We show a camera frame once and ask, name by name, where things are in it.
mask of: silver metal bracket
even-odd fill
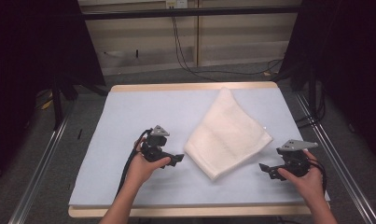
[[[152,136],[170,136],[160,125],[156,125],[156,127],[150,133]]]
[[[280,150],[283,151],[296,151],[296,150],[301,150],[304,148],[311,148],[311,147],[318,147],[317,143],[312,143],[312,142],[304,142],[300,140],[294,140],[290,139],[287,141],[285,144],[283,144],[280,147]]]

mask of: person's left hand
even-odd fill
[[[141,151],[141,144],[145,141],[145,138],[141,139],[141,142],[138,144],[137,151]],[[171,158],[166,157],[158,161],[149,162],[144,156],[138,152],[132,159],[130,164],[129,171],[126,176],[126,184],[133,184],[136,187],[141,187],[145,181],[147,181],[152,175],[153,171],[162,166],[165,166],[170,162]]]

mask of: forearm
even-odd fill
[[[315,224],[337,224],[330,208],[325,200],[315,200],[307,202],[310,211],[313,214],[313,223]]]
[[[126,182],[118,193],[117,198],[101,220],[101,224],[127,223],[132,209],[132,203],[140,186]]]

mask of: wooden table edge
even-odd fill
[[[103,217],[107,207],[69,206],[70,217]],[[261,205],[198,206],[198,207],[135,207],[130,217],[254,217],[310,215],[305,203]]]
[[[222,87],[229,89],[256,89],[278,88],[275,82],[208,82],[208,83],[171,83],[171,84],[138,84],[116,85],[111,92],[117,91],[192,91],[192,90],[220,90]]]

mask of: electrical outlet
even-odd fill
[[[176,8],[188,8],[188,0],[176,0]]]
[[[165,8],[176,8],[176,0],[166,0]]]

